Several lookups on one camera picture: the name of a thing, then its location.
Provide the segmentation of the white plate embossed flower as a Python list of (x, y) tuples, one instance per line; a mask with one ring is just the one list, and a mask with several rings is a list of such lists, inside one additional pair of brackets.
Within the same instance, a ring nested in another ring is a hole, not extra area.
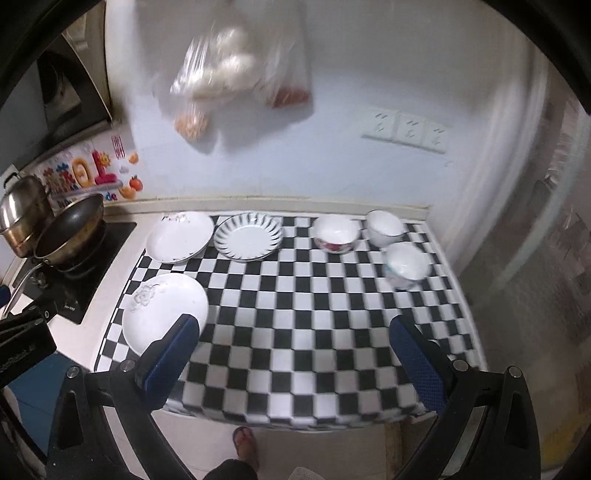
[(123, 301), (122, 333), (130, 349), (140, 356), (160, 340), (183, 314), (190, 314), (204, 329), (209, 303), (197, 280), (182, 273), (165, 273), (142, 282)]

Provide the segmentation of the white bowl coloured dots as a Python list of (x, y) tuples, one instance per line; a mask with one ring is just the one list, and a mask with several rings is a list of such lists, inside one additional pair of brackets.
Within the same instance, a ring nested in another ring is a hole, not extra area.
[(410, 242), (394, 243), (382, 254), (386, 279), (395, 290), (408, 290), (431, 271), (429, 255)]

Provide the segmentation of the white plate small floral print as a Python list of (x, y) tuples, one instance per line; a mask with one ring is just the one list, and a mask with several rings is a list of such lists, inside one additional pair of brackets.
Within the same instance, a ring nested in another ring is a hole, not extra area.
[(183, 263), (204, 250), (211, 241), (211, 216), (197, 211), (163, 217), (147, 237), (147, 255), (163, 264)]

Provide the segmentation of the white bowl dark rim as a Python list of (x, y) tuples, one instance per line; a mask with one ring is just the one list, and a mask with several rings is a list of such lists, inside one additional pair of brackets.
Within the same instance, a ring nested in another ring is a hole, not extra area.
[(386, 210), (372, 210), (366, 216), (369, 241), (377, 248), (385, 248), (400, 242), (406, 227), (393, 213)]

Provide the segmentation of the white bowl red flowers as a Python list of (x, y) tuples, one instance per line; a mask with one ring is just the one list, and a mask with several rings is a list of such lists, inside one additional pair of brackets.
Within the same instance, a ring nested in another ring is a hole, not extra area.
[(315, 245), (331, 254), (345, 254), (356, 247), (361, 235), (358, 220), (344, 215), (325, 214), (315, 219), (311, 225)]

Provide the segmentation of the white plate blue leaf pattern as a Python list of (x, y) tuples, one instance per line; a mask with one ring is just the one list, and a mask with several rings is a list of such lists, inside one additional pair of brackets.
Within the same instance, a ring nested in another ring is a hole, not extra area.
[(232, 261), (263, 260), (283, 241), (283, 224), (266, 213), (245, 212), (230, 216), (217, 227), (213, 245)]

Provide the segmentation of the black induction cooktop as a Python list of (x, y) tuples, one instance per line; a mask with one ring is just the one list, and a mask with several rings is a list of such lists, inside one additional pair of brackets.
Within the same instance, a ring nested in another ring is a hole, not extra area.
[(102, 220), (82, 250), (61, 265), (39, 268), (26, 280), (22, 293), (33, 301), (63, 294), (67, 302), (60, 315), (81, 324), (104, 275), (135, 227), (135, 222)]

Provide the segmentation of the foot in sandal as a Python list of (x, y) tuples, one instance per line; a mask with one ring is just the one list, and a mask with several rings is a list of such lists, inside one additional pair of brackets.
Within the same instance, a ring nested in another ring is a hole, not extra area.
[(232, 443), (235, 445), (238, 459), (252, 467), (254, 471), (259, 471), (259, 451), (252, 429), (245, 426), (237, 427), (232, 433)]

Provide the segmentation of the checkered black white mat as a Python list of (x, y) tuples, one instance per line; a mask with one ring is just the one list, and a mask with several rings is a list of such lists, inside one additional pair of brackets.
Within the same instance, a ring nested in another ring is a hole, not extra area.
[(311, 218), (281, 221), (283, 244), (262, 261), (233, 262), (208, 248), (174, 266), (204, 287), (211, 313), (169, 411), (301, 430), (421, 415), (389, 344), (398, 315), (413, 318), (449, 357), (484, 365), (469, 307), (425, 223), (408, 221), (405, 239), (430, 256), (430, 274), (396, 291), (367, 239), (331, 255), (315, 246)]

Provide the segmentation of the black frying pan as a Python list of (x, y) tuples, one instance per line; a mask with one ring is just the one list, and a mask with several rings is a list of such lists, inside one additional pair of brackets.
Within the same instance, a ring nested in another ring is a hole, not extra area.
[(35, 248), (35, 264), (13, 290), (1, 319), (18, 301), (26, 281), (44, 265), (56, 268), (78, 255), (94, 236), (103, 221), (104, 200), (100, 193), (76, 200), (61, 211), (41, 233)]

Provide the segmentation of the steel steamer pot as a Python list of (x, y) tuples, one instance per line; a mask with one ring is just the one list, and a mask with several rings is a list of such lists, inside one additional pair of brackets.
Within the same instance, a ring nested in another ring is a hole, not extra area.
[(19, 258), (33, 255), (39, 236), (54, 219), (49, 196), (35, 175), (10, 173), (3, 182), (1, 235)]

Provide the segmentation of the range hood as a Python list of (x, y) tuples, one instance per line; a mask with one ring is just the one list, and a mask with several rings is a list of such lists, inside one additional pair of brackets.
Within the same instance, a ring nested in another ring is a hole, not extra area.
[(78, 17), (32, 62), (1, 107), (1, 169), (24, 168), (113, 121), (106, 3)]

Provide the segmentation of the clear plastic food bag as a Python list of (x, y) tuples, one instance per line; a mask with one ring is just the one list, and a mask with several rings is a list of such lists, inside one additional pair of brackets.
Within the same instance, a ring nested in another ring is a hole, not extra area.
[(213, 1), (204, 14), (169, 87), (174, 129), (184, 140), (204, 136), (211, 113), (237, 97), (274, 110), (311, 103), (300, 3)]

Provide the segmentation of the colourful wall sticker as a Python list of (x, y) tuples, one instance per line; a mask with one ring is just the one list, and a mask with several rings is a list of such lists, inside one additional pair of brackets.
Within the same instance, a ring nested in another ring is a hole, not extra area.
[(100, 194), (105, 202), (137, 200), (144, 191), (131, 132), (114, 129), (81, 141), (33, 167), (52, 207)]

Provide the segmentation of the white wall socket panel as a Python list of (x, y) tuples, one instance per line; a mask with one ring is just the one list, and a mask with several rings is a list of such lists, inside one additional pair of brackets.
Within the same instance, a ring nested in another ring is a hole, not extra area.
[(366, 107), (360, 115), (363, 138), (397, 143), (445, 154), (451, 128), (400, 110)]

